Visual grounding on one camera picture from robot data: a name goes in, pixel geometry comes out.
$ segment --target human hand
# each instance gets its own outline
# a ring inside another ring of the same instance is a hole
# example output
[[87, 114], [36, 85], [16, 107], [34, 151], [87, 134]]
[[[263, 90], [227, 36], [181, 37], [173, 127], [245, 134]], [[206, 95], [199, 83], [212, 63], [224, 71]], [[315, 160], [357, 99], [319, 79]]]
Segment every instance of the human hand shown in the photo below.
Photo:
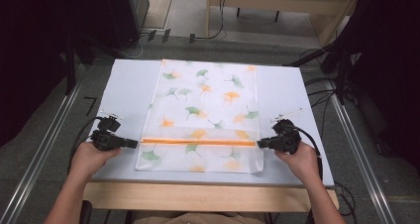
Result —
[[121, 151], [121, 149], [114, 149], [102, 152], [97, 150], [92, 143], [82, 143], [71, 161], [69, 176], [88, 182], [107, 160], [120, 155]]
[[289, 166], [293, 174], [304, 185], [317, 179], [320, 180], [315, 150], [304, 142], [299, 142], [299, 148], [293, 155], [281, 151], [275, 151], [274, 153]]

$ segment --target person's lap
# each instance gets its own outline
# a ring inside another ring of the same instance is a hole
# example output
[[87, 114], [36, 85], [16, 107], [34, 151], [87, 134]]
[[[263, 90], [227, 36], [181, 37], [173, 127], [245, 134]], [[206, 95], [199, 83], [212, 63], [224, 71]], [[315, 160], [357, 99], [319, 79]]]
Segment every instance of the person's lap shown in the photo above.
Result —
[[176, 212], [138, 211], [135, 224], [264, 224], [264, 214], [256, 212]]

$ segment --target wooden table edge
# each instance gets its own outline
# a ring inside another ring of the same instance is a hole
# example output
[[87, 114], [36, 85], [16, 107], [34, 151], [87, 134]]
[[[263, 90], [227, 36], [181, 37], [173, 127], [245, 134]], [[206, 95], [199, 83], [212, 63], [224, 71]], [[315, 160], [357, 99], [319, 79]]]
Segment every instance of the wooden table edge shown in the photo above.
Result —
[[[334, 189], [327, 189], [336, 207]], [[201, 212], [308, 212], [303, 187], [91, 181], [83, 199], [93, 208]]]

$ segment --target forearm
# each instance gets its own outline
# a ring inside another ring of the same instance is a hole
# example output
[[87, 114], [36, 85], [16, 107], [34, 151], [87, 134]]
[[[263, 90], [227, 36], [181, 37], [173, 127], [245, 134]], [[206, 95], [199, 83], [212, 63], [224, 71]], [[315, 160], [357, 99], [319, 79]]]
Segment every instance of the forearm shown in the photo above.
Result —
[[69, 176], [45, 223], [79, 223], [86, 181]]
[[345, 223], [322, 181], [319, 178], [312, 179], [311, 181], [311, 183], [307, 183], [305, 186], [311, 202], [315, 223]]

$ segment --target person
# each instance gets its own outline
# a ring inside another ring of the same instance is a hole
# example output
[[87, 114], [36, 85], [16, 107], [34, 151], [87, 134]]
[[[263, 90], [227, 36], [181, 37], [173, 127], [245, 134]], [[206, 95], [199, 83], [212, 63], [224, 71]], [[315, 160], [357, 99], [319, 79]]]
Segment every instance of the person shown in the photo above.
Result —
[[[85, 185], [107, 160], [120, 153], [121, 149], [101, 152], [91, 143], [80, 144], [71, 162], [69, 175], [45, 223], [79, 223]], [[279, 151], [274, 153], [289, 166], [307, 189], [315, 223], [345, 223], [319, 177], [317, 159], [312, 147], [300, 142], [299, 149], [293, 155]], [[201, 222], [203, 219], [210, 220], [207, 223], [264, 223], [263, 216], [258, 213], [156, 212], [158, 216], [155, 217], [150, 212], [139, 213], [138, 220], [135, 221], [139, 224], [195, 223], [197, 220], [199, 223], [206, 223]]]

